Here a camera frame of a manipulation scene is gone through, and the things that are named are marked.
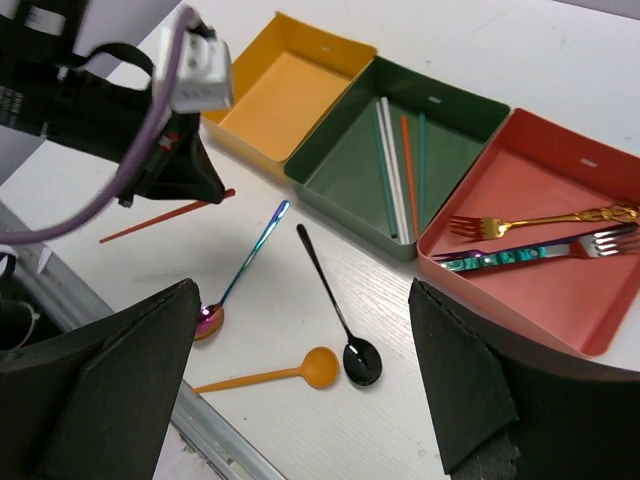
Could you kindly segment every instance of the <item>chopstick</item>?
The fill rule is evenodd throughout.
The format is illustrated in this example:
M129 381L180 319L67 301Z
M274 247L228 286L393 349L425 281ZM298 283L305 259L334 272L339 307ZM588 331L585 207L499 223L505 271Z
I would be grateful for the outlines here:
M388 145L388 157L391 164L391 192L393 194L394 207L396 211L396 220L398 224L398 233L400 243L406 245L409 243L409 229L407 228L407 215L404 208L404 196L402 194L402 183L400 182L400 171L398 166L398 156L396 154L396 144L393 137L393 126L391 124L391 109L389 107L389 99L382 97L380 100L380 110L383 119L385 136L382 137L384 143L385 137Z
M411 159L411 140L409 138L409 120L406 115L400 117L402 125L402 139L404 142L404 158L407 162L407 179L409 180L409 198L411 200L411 216L413 218L413 233L417 240L420 236L418 207L416 206L416 186L413 180L413 160Z
M418 205L420 206L420 231L427 228L427 118L422 112L418 116Z
M233 188L231 188L224 192L224 198L233 197L235 194L236 194L236 191ZM142 222L142 223L139 223L138 225L127 228L126 230L122 230L121 232L114 233L113 235L109 235L108 237L101 239L99 243L110 242L111 240L115 240L116 238L124 237L125 235L129 235L130 233L137 232L138 230L142 230L152 225L156 225L166 220L170 220L172 218L178 217L185 213L189 213L194 210L197 210L199 208L206 207L207 205L211 205L211 204L206 202L200 202L200 201L190 203L189 205L185 205L184 207L176 208L175 210L164 213L158 217L152 218L151 220L147 220L146 222Z
M376 104L376 116L374 117L374 134L376 136L376 144L378 147L378 159L380 160L380 173L382 174L382 183L384 188L384 202L387 209L387 219L389 220L389 234L391 238L398 238L398 224L393 204L393 193L391 191L391 180L389 172L388 155L383 143L384 126L382 114L379 105Z

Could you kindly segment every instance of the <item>rainbow spoon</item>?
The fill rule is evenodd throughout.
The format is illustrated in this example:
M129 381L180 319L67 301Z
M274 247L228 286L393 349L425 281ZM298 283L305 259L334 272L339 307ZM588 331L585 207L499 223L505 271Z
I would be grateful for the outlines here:
M289 209L289 205L289 200L283 200L282 203L280 203L280 205L274 212L273 217L271 217L271 220L267 224L267 227L264 229L264 232L262 232L262 235L260 235L260 238L251 249L251 252L249 252L249 255L236 272L235 277L233 277L233 280L231 280L231 283L225 290L220 301L213 305L207 305L200 310L200 318L198 320L198 326L196 327L196 341L203 340L213 335L220 329L222 323L224 322L223 305L225 300L229 296L229 293L231 293L231 290L238 282L246 268L249 266L249 263L251 263L251 260L253 260L253 257L255 257L256 253L258 253L258 251L260 250L260 247L262 247L267 238L269 238L269 235L271 235L273 229L276 228L276 225L278 225L280 219L287 212L287 210Z

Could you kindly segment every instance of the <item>orange spoon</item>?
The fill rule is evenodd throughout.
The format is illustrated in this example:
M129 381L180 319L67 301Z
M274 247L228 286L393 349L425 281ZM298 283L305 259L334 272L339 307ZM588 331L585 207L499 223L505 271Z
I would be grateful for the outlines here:
M217 392L228 388L244 387L256 383L279 380L288 377L302 377L313 388L327 388L334 384L340 373L338 357L327 347L316 347L304 357L302 365L297 368L259 373L247 377L234 378L224 382L211 383L194 388L193 393Z

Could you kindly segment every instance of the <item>spoon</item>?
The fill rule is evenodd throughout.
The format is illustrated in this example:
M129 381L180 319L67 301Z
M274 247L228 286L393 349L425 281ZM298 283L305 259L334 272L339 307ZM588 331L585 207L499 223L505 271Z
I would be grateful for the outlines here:
M302 377L313 388L327 388L333 385L340 372L338 357L327 347L316 347L304 357L302 365L297 368L259 373L247 377L233 378L224 382L211 383L194 388L193 393L217 392L227 388L244 387L256 383L268 382L288 377Z
M382 359L380 358L380 353L378 353L376 347L371 345L369 342L363 338L358 338L351 333L351 330L347 325L347 321L344 319L342 311L338 306L338 302L333 296L331 287L329 287L329 282L327 282L327 279L324 276L324 272L320 266L320 261L318 260L318 256L313 248L307 229L302 224L299 224L296 229L298 230L298 235L300 236L300 240L302 240L304 248L307 250L309 257L311 257L313 265L316 267L318 275L320 275L324 288L329 294L329 298L331 299L333 308L336 309L340 323L342 323L345 332L347 332L347 345L344 347L344 352L342 353L344 370L347 372L347 376L353 383L361 387L368 387L375 383L380 378L380 375L382 375Z
M251 263L251 260L253 260L253 257L256 256L256 253L258 253L260 247L262 247L267 238L269 238L269 235L271 235L271 232L273 232L273 229L276 228L276 225L278 225L278 222L284 216L288 209L289 200L283 200L274 212L271 220L269 220L269 223L264 229L264 232L262 232L262 235L260 235L260 238L258 238L258 241L251 249L251 252L249 252L249 255L236 272L233 280L231 280L231 283L225 290L220 301L212 305L207 305L200 310L200 317L198 319L198 326L196 327L195 340L202 340L204 338L207 338L208 336L217 332L218 329L222 326L222 323L224 322L224 309L222 308L222 306L224 305L225 300L231 293L234 285L242 276L245 269L249 266L249 263Z

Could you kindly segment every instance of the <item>red tray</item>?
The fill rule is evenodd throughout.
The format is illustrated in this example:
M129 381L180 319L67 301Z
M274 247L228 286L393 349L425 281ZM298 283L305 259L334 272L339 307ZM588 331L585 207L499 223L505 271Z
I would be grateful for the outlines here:
M493 251L606 226L561 223L523 227L493 241L452 234L452 215L504 220L640 205L640 159L517 109L480 155L418 242L420 269L497 323L553 348L604 353L640 289L640 255L550 260L458 275L429 255Z

